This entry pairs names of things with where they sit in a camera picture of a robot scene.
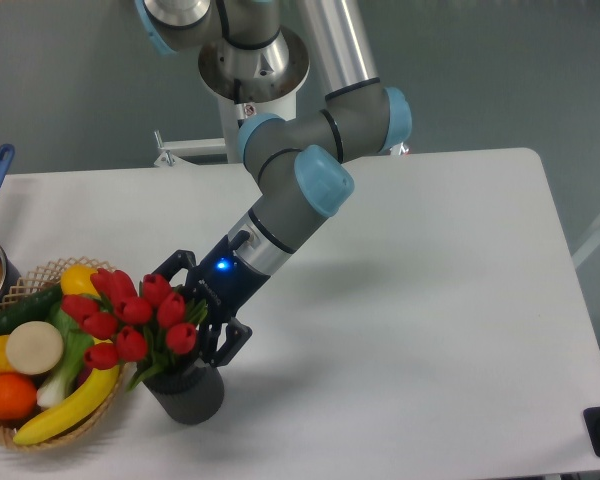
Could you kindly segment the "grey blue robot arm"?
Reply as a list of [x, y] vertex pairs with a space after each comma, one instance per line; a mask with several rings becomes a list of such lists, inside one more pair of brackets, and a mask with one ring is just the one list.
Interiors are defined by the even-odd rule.
[[238, 310], [352, 194], [345, 163], [400, 147], [411, 111], [381, 83], [354, 1], [299, 2], [306, 38], [281, 25], [276, 1], [135, 7], [159, 52], [199, 48], [201, 78], [229, 103], [228, 157], [261, 193], [204, 259], [180, 251], [160, 267], [186, 269], [186, 296], [207, 302], [198, 350], [219, 367], [250, 337]]

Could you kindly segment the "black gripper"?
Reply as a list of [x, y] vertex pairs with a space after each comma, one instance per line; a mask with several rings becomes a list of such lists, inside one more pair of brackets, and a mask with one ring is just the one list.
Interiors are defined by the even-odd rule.
[[198, 327], [196, 367], [228, 365], [252, 336], [249, 326], [231, 318], [270, 276], [238, 256], [238, 248], [247, 240], [247, 233], [238, 233], [233, 239], [225, 235], [198, 264], [192, 251], [176, 250], [151, 272], [170, 282], [185, 270], [184, 288], [191, 290], [196, 300], [207, 302], [207, 321]]

